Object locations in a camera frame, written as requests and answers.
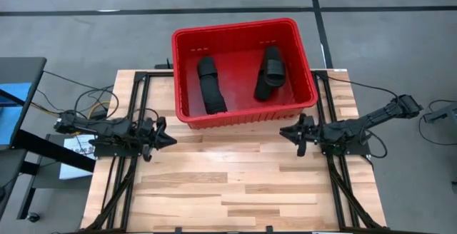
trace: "caster wheel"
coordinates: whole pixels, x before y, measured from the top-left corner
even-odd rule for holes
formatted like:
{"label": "caster wheel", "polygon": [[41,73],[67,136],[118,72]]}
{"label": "caster wheel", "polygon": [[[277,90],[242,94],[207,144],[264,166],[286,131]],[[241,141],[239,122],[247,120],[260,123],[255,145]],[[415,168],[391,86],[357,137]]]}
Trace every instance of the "caster wheel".
{"label": "caster wheel", "polygon": [[40,215],[38,215],[36,213],[29,213],[29,214],[27,214],[26,220],[28,220],[31,223],[36,223],[37,221],[40,220]]}

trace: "red plastic bin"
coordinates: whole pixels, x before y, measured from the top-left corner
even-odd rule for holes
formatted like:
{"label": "red plastic bin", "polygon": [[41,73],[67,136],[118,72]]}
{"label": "red plastic bin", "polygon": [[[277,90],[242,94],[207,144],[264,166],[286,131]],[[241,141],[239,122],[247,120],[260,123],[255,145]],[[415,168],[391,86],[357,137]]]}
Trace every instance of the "red plastic bin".
{"label": "red plastic bin", "polygon": [[[317,101],[292,19],[179,29],[172,39],[176,115],[191,128],[294,117]],[[254,90],[264,50],[270,45],[279,47],[286,83],[262,102],[254,98]],[[205,111],[197,74],[197,63],[204,56],[214,59],[227,112],[208,115]]]}

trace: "yellow cable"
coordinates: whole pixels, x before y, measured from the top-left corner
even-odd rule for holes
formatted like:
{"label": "yellow cable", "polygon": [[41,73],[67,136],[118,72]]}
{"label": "yellow cable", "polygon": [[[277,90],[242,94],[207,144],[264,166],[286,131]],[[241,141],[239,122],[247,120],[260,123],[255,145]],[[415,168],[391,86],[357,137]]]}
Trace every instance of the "yellow cable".
{"label": "yellow cable", "polygon": [[34,103],[31,103],[31,106],[33,106],[34,108],[36,108],[36,109],[38,109],[38,110],[40,110],[40,111],[43,111],[44,113],[47,113],[47,114],[49,114],[50,116],[58,117],[58,116],[57,116],[55,113],[52,113],[52,112],[46,111],[45,109],[43,109],[43,108],[39,107],[39,105],[38,105],[38,104],[36,104],[36,105],[35,105]]}
{"label": "yellow cable", "polygon": [[89,114],[88,114],[87,118],[90,119],[91,116],[92,116],[92,113],[95,111],[95,109],[98,108],[99,106],[105,104],[105,103],[109,104],[109,101],[103,101],[101,103],[96,104],[95,106],[92,106],[91,110],[89,111]]}

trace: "white paper sheet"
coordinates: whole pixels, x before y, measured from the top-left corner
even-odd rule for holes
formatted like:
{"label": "white paper sheet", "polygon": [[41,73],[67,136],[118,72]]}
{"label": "white paper sheet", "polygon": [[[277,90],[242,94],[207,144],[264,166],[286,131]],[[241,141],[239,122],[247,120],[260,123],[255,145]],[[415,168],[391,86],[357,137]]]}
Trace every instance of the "white paper sheet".
{"label": "white paper sheet", "polygon": [[[94,135],[77,135],[73,138],[66,138],[64,141],[64,147],[80,153],[81,155],[85,155],[86,157],[95,159],[94,147],[89,144],[89,140],[94,138]],[[91,172],[81,170],[73,166],[68,166],[66,164],[61,164],[59,178],[61,180],[68,180],[90,175],[92,175]]]}

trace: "wire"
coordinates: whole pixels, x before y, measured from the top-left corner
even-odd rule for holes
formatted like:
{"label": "wire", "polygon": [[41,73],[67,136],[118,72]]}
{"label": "wire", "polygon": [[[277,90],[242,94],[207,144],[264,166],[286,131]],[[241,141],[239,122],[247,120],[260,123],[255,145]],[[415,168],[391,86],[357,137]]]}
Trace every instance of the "wire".
{"label": "wire", "polygon": [[49,115],[51,115],[51,116],[59,117],[59,114],[60,114],[59,112],[50,111],[50,110],[44,108],[42,105],[37,104],[37,103],[34,103],[34,102],[32,102],[31,105],[32,105],[34,108],[37,108],[37,109],[43,111],[44,113],[47,113],[47,114],[49,114]]}
{"label": "wire", "polygon": [[439,143],[439,142],[436,142],[436,141],[432,141],[432,140],[426,138],[426,137],[423,135],[422,130],[421,130],[421,121],[422,121],[422,119],[425,120],[425,117],[426,117],[427,115],[430,115],[430,114],[431,114],[431,113],[426,113],[426,114],[424,114],[424,115],[419,119],[419,124],[418,124],[418,125],[419,125],[419,134],[421,134],[421,137],[422,137],[424,140],[426,140],[426,141],[428,141],[428,142],[430,142],[430,143],[433,143],[433,144],[435,144],[435,145],[440,145],[440,146],[455,146],[455,145],[457,145],[457,143]]}
{"label": "wire", "polygon": [[[74,112],[77,112],[76,109],[78,108],[79,100],[80,100],[84,95],[86,95],[87,93],[90,93],[90,92],[95,91],[95,90],[97,90],[97,91],[102,91],[101,88],[95,88],[95,89],[93,89],[93,90],[83,92],[81,95],[79,95],[78,99],[76,100],[76,102],[75,102],[75,104],[74,104]],[[113,91],[107,91],[106,89],[105,89],[105,92],[108,92],[108,93],[110,93],[111,95],[114,96],[114,98],[116,99],[116,107],[114,108],[114,110],[113,110],[109,115],[107,115],[106,117],[100,119],[99,121],[106,120],[107,118],[110,118],[110,117],[117,111],[117,109],[118,109],[118,107],[119,107],[119,98],[116,96],[116,94],[114,94]]]}
{"label": "wire", "polygon": [[109,101],[103,101],[103,102],[96,104],[95,106],[92,106],[91,110],[89,111],[89,114],[87,115],[87,118],[90,119],[92,116],[92,113],[95,111],[95,109],[98,108],[99,106],[103,106],[103,104],[105,104],[105,103],[109,104]]}
{"label": "wire", "polygon": [[145,110],[151,111],[152,113],[154,113],[156,115],[156,120],[159,119],[159,114],[154,109],[146,108]]}
{"label": "wire", "polygon": [[371,156],[373,156],[374,158],[379,158],[379,159],[385,158],[387,156],[388,150],[387,150],[387,146],[384,143],[384,141],[381,138],[379,138],[379,136],[377,136],[373,131],[370,131],[370,130],[365,130],[365,131],[368,131],[371,135],[373,135],[381,143],[381,145],[384,148],[384,154],[382,156],[377,156],[374,154],[371,154]]}
{"label": "wire", "polygon": [[346,81],[346,80],[340,80],[340,79],[337,79],[337,78],[334,78],[334,77],[330,77],[330,76],[321,76],[319,74],[317,74],[318,76],[320,76],[321,78],[330,78],[332,80],[335,80],[335,81],[341,81],[341,82],[345,82],[345,83],[352,83],[352,84],[355,84],[355,85],[358,85],[358,86],[362,86],[362,87],[365,87],[365,88],[373,88],[373,89],[376,89],[376,90],[379,90],[379,91],[385,91],[385,92],[388,92],[390,94],[392,94],[394,97],[398,98],[397,94],[395,94],[393,91],[389,91],[387,88],[379,88],[379,87],[376,87],[376,86],[370,86],[370,85],[366,85],[366,84],[362,84],[362,83],[357,83],[355,81]]}
{"label": "wire", "polygon": [[80,115],[82,115],[85,119],[87,119],[87,116],[85,116],[83,113],[81,113],[80,111],[76,111],[77,113],[79,113]]}
{"label": "wire", "polygon": [[374,169],[373,162],[369,159],[369,155],[360,155],[367,163],[370,164],[371,168]]}
{"label": "wire", "polygon": [[60,76],[60,75],[55,74],[55,73],[52,73],[52,72],[48,72],[48,71],[43,71],[43,72],[44,72],[44,73],[47,73],[47,74],[50,74],[50,75],[52,75],[52,76],[55,76],[55,77],[57,77],[57,78],[61,78],[61,79],[65,80],[65,81],[69,81],[69,82],[72,82],[72,83],[75,83],[75,84],[78,84],[78,85],[81,85],[81,86],[84,86],[84,87],[87,87],[87,88],[97,89],[97,88],[95,88],[95,87],[93,87],[93,86],[89,86],[89,85],[86,85],[86,84],[83,84],[83,83],[80,83],[80,82],[77,82],[77,81],[73,81],[73,80],[71,80],[71,79],[69,79],[69,78],[65,78],[65,77],[63,77],[63,76]]}
{"label": "wire", "polygon": [[89,93],[87,96],[89,98],[95,99],[96,101],[95,101],[95,103],[92,104],[92,106],[89,106],[88,108],[85,108],[85,109],[81,110],[81,112],[87,111],[87,110],[91,109],[92,107],[94,107],[97,103],[100,103],[100,98],[103,96],[103,93],[105,93],[109,88],[112,88],[112,87],[114,87],[114,85],[110,85],[110,86],[106,86],[106,87],[101,88],[103,91],[100,93],[100,96],[98,98],[95,98],[95,97],[92,96],[92,94],[94,94],[94,93],[96,93],[98,91],[92,91],[91,93]]}
{"label": "wire", "polygon": [[75,135],[74,137],[76,138],[76,141],[78,141],[78,145],[79,145],[80,151],[82,151],[83,150],[83,146],[81,145],[81,142],[79,142],[78,135]]}
{"label": "wire", "polygon": [[48,101],[48,104],[52,106],[52,108],[56,109],[57,111],[64,111],[64,109],[60,109],[60,108],[57,108],[55,107],[49,100],[48,96],[46,96],[46,94],[43,92],[43,91],[40,91],[39,89],[37,89],[36,91],[38,91],[41,95],[44,96],[44,98],[46,99],[46,101]]}
{"label": "wire", "polygon": [[108,180],[106,182],[105,195],[103,196],[103,203],[101,203],[101,210],[105,207],[106,196],[108,195],[109,183],[111,182],[111,174],[113,173],[114,162],[116,161],[116,156],[111,160],[111,166],[109,166]]}
{"label": "wire", "polygon": [[[81,86],[83,86],[83,87],[92,88],[93,90],[96,90],[96,91],[94,91],[94,92],[103,90],[103,92],[100,94],[99,98],[96,99],[96,103],[97,103],[97,102],[100,103],[100,98],[101,98],[101,96],[103,95],[104,92],[106,92],[106,90],[107,90],[108,88],[114,87],[114,85],[110,85],[110,86],[106,86],[106,87],[103,87],[103,88],[96,88],[96,87],[93,87],[93,86],[90,86],[90,85],[87,85],[87,84],[84,84],[84,83],[80,83],[80,82],[78,82],[78,81],[71,80],[71,79],[66,78],[66,77],[63,77],[63,76],[60,76],[60,75],[58,75],[58,74],[56,74],[56,73],[52,73],[52,72],[48,72],[48,71],[43,71],[43,72],[44,72],[44,73],[47,73],[47,74],[50,74],[50,75],[52,75],[52,76],[55,76],[55,77],[57,77],[57,78],[61,78],[61,79],[65,80],[65,81],[70,81],[70,82],[72,82],[72,83],[81,85]],[[43,94],[43,96],[45,97],[45,99],[48,101],[48,103],[49,103],[54,109],[56,109],[57,111],[63,111],[62,109],[57,109],[56,107],[54,107],[54,105],[49,101],[49,99],[46,97],[46,95],[44,95],[43,92],[41,92],[41,91],[38,91],[38,92],[41,93],[41,94]],[[85,108],[84,110],[81,110],[81,112],[84,112],[84,111],[86,111],[86,110],[91,109],[94,105],[89,106],[88,108]]]}
{"label": "wire", "polygon": [[435,103],[438,103],[438,102],[457,103],[457,101],[453,101],[453,100],[448,100],[448,99],[437,99],[437,100],[432,101],[432,102],[429,103],[428,109],[430,109],[431,112],[434,112],[434,110],[431,108],[431,105],[433,105],[433,104],[435,104]]}

